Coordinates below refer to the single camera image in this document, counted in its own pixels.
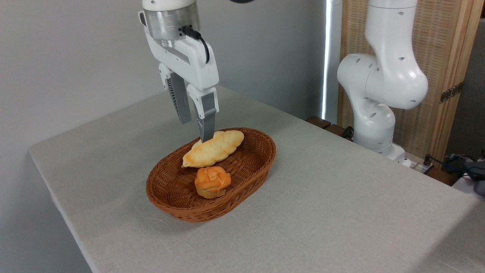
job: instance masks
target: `gray tablecloth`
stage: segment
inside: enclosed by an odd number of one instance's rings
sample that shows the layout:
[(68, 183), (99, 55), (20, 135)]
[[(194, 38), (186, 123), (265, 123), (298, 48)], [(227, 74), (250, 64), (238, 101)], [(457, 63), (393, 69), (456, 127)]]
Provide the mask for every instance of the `gray tablecloth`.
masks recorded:
[(155, 164), (196, 138), (169, 95), (33, 146), (93, 272), (485, 272), (485, 204), (219, 87), (217, 128), (277, 146), (268, 180), (228, 214), (186, 223), (153, 206)]

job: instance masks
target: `golden crust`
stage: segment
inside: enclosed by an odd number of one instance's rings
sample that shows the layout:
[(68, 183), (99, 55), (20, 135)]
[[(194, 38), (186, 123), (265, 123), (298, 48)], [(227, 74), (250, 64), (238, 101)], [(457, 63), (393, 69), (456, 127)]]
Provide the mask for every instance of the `golden crust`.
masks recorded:
[(231, 175), (221, 167), (200, 168), (195, 178), (197, 193), (205, 198), (222, 196), (230, 184)]
[(202, 143), (196, 142), (191, 150), (183, 156), (182, 167), (202, 168), (214, 165), (226, 159), (244, 140), (241, 131), (216, 131), (214, 137)]

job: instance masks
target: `gray wall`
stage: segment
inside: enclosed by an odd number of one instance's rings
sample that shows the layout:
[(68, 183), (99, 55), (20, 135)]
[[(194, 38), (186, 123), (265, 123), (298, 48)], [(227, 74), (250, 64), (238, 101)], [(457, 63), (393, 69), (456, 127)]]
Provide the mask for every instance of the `gray wall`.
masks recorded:
[[(140, 0), (0, 5), (0, 272), (89, 272), (27, 150), (162, 91), (140, 9)], [(320, 0), (201, 0), (199, 9), (222, 85), (319, 115)]]
[(478, 156), (485, 149), (485, 18), (480, 20), (446, 154)]

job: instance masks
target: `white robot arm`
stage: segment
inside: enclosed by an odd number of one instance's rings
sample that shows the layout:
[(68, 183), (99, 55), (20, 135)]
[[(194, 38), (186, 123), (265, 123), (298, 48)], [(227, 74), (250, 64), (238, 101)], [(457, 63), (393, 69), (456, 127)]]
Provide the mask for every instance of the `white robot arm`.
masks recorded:
[[(247, 3), (252, 0), (231, 0)], [(214, 135), (219, 112), (219, 73), (212, 47), (204, 41), (196, 0), (143, 0), (140, 22), (153, 53), (160, 62), (163, 86), (170, 92), (182, 124), (191, 121), (187, 93), (195, 110), (202, 142)]]
[(428, 89), (411, 44), (417, 2), (369, 0), (365, 37), (376, 56), (350, 54), (337, 72), (354, 112), (354, 142), (404, 164), (404, 150), (392, 143), (389, 106), (414, 108)]

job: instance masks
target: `wicker basket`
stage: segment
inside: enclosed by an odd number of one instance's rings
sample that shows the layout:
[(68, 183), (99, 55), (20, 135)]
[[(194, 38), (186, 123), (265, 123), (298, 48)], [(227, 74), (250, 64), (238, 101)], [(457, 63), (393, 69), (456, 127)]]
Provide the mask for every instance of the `wicker basket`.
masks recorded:
[(265, 133), (251, 128), (239, 130), (244, 140), (228, 158), (217, 162), (231, 174), (231, 185), (218, 198), (206, 199), (197, 194), (194, 180), (198, 168), (182, 168), (182, 157), (199, 138), (178, 148), (162, 159), (146, 181), (148, 199), (159, 209), (188, 222), (205, 222), (230, 212), (266, 180), (275, 160), (276, 146)]

